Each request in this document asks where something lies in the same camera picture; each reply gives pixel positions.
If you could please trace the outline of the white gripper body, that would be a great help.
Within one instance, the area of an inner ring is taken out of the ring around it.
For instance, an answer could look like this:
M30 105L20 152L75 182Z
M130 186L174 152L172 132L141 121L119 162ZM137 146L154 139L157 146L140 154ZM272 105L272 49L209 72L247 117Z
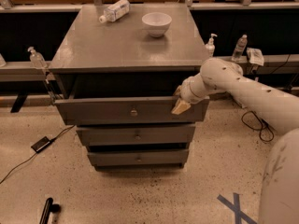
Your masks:
M197 104L207 96L208 88L200 74L186 78L181 84L180 98L189 104Z

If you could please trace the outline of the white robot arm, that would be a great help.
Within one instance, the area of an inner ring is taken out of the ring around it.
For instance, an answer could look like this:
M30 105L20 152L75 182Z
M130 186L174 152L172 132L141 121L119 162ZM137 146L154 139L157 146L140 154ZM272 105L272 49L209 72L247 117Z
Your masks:
M236 63L209 58L178 86L172 112L179 115L219 92L230 93L281 134L265 166L258 224L299 224L299 97L244 77Z

